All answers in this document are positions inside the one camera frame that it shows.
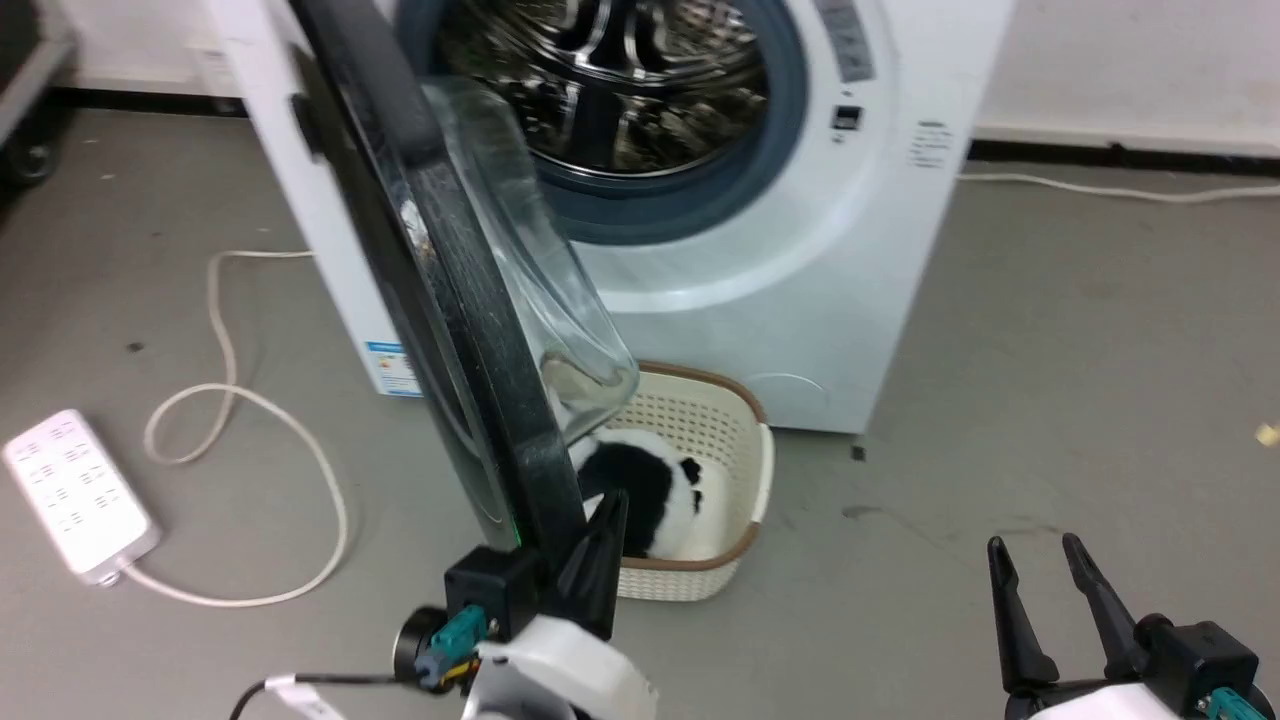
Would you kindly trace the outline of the white power strip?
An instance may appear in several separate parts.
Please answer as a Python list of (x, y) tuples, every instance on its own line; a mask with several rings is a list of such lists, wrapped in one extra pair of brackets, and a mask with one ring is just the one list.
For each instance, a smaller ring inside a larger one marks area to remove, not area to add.
[(64, 409), (9, 439), (3, 459), (61, 561), (113, 585), (161, 532), (86, 416)]

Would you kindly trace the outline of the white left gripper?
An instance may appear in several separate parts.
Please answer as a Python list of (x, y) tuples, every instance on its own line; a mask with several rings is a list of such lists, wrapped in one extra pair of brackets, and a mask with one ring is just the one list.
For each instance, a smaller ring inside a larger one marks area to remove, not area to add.
[(599, 497), (556, 574), (556, 616), (512, 641), (486, 641), (461, 720), (657, 720), (657, 688), (608, 641), (623, 560), (628, 496)]

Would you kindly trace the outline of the black and white panda plush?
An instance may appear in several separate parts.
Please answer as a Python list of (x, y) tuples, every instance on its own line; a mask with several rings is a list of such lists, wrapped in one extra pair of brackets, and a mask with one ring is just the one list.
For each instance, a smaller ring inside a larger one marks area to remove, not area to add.
[(605, 495), (626, 493), (623, 556), (678, 557), (701, 514), (704, 461), (639, 428), (599, 428), (573, 442), (568, 452), (586, 518)]

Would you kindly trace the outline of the black wheeled cart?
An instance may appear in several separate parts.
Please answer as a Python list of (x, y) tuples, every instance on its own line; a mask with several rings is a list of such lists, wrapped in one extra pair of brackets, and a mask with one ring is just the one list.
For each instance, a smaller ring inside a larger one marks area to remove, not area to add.
[(52, 174), (56, 152), (36, 119), (79, 45), (65, 0), (0, 0), (0, 188)]

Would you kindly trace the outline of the white front-load washing machine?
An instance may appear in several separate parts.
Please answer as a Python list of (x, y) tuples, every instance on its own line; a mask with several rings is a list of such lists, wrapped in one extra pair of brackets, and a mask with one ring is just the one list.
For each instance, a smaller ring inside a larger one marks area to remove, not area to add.
[(635, 357), (728, 377), (777, 427), (856, 436), (1018, 0), (785, 1), (806, 110), (756, 201), (709, 231), (640, 246), (572, 240), (550, 213)]

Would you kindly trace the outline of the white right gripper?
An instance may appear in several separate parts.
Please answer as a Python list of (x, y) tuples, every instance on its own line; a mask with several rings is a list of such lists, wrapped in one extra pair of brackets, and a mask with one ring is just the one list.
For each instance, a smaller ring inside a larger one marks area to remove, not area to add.
[(1062, 534), (1073, 582), (1085, 597), (1103, 648), (1108, 679), (1056, 683), (1056, 662), (1041, 648), (1019, 594), (1019, 575), (998, 536), (986, 546), (1002, 688), (1004, 720), (1187, 720), (1147, 682), (1147, 652), (1135, 620), (1079, 536)]

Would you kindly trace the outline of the blue-grey rubber door gasket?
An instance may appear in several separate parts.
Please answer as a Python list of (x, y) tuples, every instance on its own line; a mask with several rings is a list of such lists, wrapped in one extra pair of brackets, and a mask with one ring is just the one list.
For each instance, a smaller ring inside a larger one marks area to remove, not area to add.
[[(419, 74), (468, 78), (443, 63), (436, 38), (443, 15), (457, 1), (398, 0), (392, 24)], [(614, 179), (579, 174), (529, 149), (544, 195), (572, 240), (602, 246), (672, 243), (746, 210), (785, 169), (806, 110), (809, 83), (803, 41), (785, 0), (733, 0), (733, 4), (755, 32), (765, 63), (771, 96), (763, 122), (717, 159), (662, 177)]]

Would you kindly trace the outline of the blue energy label sticker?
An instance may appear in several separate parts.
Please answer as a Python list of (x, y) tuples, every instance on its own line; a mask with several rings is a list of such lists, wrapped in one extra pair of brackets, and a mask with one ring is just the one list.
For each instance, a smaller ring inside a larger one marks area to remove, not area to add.
[(378, 393), (392, 397), (421, 397), (410, 359), (401, 345), (366, 342), (365, 359)]

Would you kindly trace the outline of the cream plastic laundry basket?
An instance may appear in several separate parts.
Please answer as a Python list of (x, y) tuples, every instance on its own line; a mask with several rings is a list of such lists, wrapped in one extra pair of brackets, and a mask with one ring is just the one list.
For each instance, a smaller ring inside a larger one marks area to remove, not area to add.
[(618, 596), (696, 602), (719, 593), (755, 541), (774, 479), (774, 437), (742, 384), (712, 372), (641, 363), (630, 401), (603, 428), (639, 428), (708, 465), (701, 514), (676, 560), (623, 556)]

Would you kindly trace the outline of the black-rimmed glass washer door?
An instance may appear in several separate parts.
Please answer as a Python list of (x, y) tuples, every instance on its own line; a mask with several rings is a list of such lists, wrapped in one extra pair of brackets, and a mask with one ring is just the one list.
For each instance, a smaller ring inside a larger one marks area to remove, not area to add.
[(586, 525), (568, 446), (637, 364), (557, 228), (511, 105), (416, 76), (371, 0), (285, 0), (303, 132), (492, 544), (562, 562)]

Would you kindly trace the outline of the stainless steel washer drum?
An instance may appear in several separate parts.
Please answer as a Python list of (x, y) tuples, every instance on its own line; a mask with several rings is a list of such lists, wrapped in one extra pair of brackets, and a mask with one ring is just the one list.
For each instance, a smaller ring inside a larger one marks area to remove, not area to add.
[(499, 94), (527, 146), (585, 176), (672, 176), (764, 119), (769, 82), (733, 0), (458, 0), (443, 63)]

